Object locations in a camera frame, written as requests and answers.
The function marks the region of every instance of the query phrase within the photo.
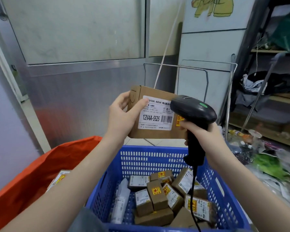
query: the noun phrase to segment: black handheld scanner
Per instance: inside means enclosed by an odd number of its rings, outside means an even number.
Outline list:
[[[217,120],[217,114],[210,105],[189,96],[177,96],[172,99],[170,107],[172,111],[185,118],[185,120],[205,130],[208,129],[209,124]],[[187,141],[188,155],[184,157],[184,161],[186,164],[193,167],[203,165],[205,151],[197,138],[190,131],[188,131]]]

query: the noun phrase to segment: barcode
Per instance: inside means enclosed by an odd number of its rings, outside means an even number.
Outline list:
[[[161,122],[162,123],[172,123],[172,116],[161,116]]]

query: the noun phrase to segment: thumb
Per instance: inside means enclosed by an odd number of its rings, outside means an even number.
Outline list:
[[[148,104],[148,98],[143,98],[140,101],[138,101],[132,108],[131,110],[128,111],[128,113],[132,116],[132,118],[135,120],[142,109],[147,106]]]
[[[191,131],[197,138],[207,134],[207,130],[200,128],[190,121],[183,120],[180,122],[180,126]]]

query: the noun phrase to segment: left hand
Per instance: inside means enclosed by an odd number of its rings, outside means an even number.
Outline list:
[[[130,101],[130,91],[120,94],[109,107],[108,129],[105,137],[123,143],[131,131],[141,110],[148,104],[148,98],[139,100],[128,112],[123,109]]]

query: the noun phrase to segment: person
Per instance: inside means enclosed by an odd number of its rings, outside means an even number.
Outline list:
[[[108,128],[101,142],[64,179],[8,223],[1,232],[64,232],[124,143],[148,99],[124,112],[130,92],[122,93],[109,107]],[[290,208],[276,197],[232,154],[216,123],[208,130],[182,121],[206,152],[210,166],[232,190],[257,229],[290,232]]]

